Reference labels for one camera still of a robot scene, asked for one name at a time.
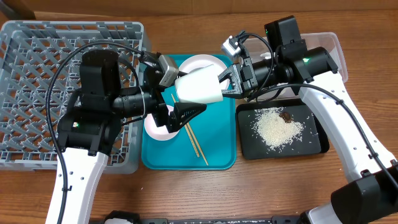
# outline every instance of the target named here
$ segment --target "chopstick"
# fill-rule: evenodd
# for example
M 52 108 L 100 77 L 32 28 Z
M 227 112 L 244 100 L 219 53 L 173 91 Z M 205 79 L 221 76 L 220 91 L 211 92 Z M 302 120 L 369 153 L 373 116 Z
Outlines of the chopstick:
M 187 130 L 188 137 L 189 137 L 190 140 L 191 140 L 192 146 L 193 146 L 193 148 L 194 148 L 194 150 L 195 150 L 197 156 L 199 157 L 199 153 L 198 153 L 198 151 L 197 151 L 197 148 L 196 148 L 195 144 L 194 144 L 193 141 L 192 141 L 192 137 L 193 137 L 193 139 L 195 140 L 195 142 L 196 142 L 196 144 L 197 144 L 197 146 L 198 146 L 198 148 L 199 148 L 199 151 L 200 151 L 201 156 L 203 157 L 203 160 L 205 160 L 205 162 L 206 162 L 206 166 L 208 166 L 209 163 L 207 163 L 207 159 L 206 159 L 206 157 L 205 157 L 205 155 L 204 155 L 204 153 L 203 153 L 203 151 L 202 151 L 202 149 L 201 149 L 201 147 L 200 147 L 200 145 L 199 145 L 199 142 L 198 142 L 198 140 L 197 140 L 197 137 L 196 137 L 195 134 L 193 133 L 193 130 L 192 130 L 191 125 L 189 124 L 189 122 L 188 122 L 186 125 L 184 125 L 184 127 L 185 127 L 185 130 Z

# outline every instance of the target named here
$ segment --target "teal placemat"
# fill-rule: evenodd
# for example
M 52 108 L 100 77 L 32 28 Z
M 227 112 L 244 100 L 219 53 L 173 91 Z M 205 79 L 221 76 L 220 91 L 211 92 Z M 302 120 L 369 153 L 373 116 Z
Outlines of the teal placemat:
M 169 55 L 178 66 L 193 55 Z M 231 61 L 225 55 L 214 55 L 226 66 Z M 171 94 L 177 99 L 174 86 L 163 92 L 168 105 L 174 105 Z M 208 166 L 197 157 L 185 128 L 171 140 L 156 141 L 146 131 L 142 137 L 142 161 L 150 169 L 160 170 L 223 170 L 230 168 L 236 160 L 235 99 L 224 98 L 211 103 L 202 114 L 193 118 L 190 125 L 198 139 Z

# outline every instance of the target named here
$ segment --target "table surface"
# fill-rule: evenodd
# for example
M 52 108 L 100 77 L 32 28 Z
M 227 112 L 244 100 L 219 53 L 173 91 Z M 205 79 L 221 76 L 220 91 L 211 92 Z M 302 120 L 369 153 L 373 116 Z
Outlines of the table surface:
M 348 67 L 346 87 L 375 135 L 398 155 L 398 12 L 294 13 L 301 33 L 334 32 Z M 263 25 L 291 13 L 214 16 L 69 17 L 66 20 L 140 21 L 163 54 L 220 54 L 220 44 L 244 29 L 264 34 Z M 38 16 L 39 20 L 54 17 Z M 142 218 L 259 218 L 295 215 L 326 203 L 346 180 L 334 148 L 323 155 L 289 159 L 238 159 L 226 171 L 157 171 L 140 164 L 131 175 L 103 175 L 92 218 L 112 210 Z M 55 171 L 0 172 L 0 223 L 44 223 Z M 397 223 L 391 215 L 378 223 Z

